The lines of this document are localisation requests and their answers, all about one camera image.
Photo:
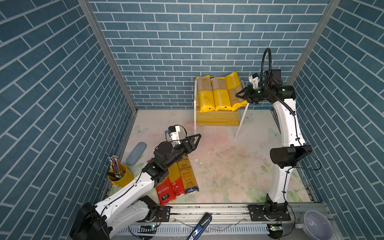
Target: mug handle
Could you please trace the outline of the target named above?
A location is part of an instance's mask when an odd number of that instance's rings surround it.
[[[303,229],[303,228],[305,228],[305,224],[303,224],[303,223],[297,223],[297,224],[295,224],[295,228]]]

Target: brick wall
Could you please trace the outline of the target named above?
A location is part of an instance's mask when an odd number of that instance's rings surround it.
[[[381,0],[342,0],[295,82],[324,166],[306,174],[344,239],[383,239],[383,11]]]
[[[266,47],[286,80],[328,0],[90,2],[137,106],[191,108],[197,76],[246,83]]]
[[[1,1],[0,239],[66,238],[130,116],[77,0]]]

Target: yellow bucket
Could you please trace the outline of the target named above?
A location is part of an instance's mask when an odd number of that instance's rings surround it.
[[[121,169],[123,171],[124,176],[117,180],[117,181],[112,181],[111,180],[111,176],[108,176],[108,179],[112,182],[113,185],[116,185],[118,187],[125,187],[127,184],[129,184],[130,182],[132,182],[132,180],[135,178],[133,176],[133,173],[131,173],[131,171],[129,170],[129,167],[125,166],[124,164],[120,164],[121,166]]]

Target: white cable tray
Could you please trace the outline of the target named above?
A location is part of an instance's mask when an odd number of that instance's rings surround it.
[[[144,229],[141,228],[140,225],[132,225],[129,227],[131,232],[135,235],[138,235],[138,232],[141,236],[153,236],[151,233],[144,233],[149,232],[150,229]],[[236,226],[231,226],[224,231],[219,231],[218,229],[224,229],[226,226],[223,225],[209,225],[204,235],[246,235],[246,234],[269,234],[267,229],[267,224],[262,223],[255,223],[255,224],[240,224]],[[192,232],[193,228],[185,226],[183,224],[167,224],[164,226],[159,226],[157,228],[155,236],[158,237],[182,237],[182,236],[189,236],[189,234]],[[122,229],[117,235],[120,236],[127,236],[131,235],[128,228]]]

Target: floral pattern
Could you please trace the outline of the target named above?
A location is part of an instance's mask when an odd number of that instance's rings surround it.
[[[165,140],[164,131],[180,124],[188,135],[194,131],[193,111],[141,110],[123,155],[123,161],[139,142],[147,149],[130,169],[137,176],[153,157],[153,150]],[[197,126],[202,135],[197,150],[189,155],[199,186],[198,192],[180,195],[170,203],[264,202],[274,175],[269,151],[281,146],[281,134],[270,111],[248,110],[237,139],[236,127]],[[310,202],[296,169],[287,187],[289,202]],[[147,193],[159,202],[156,190]]]

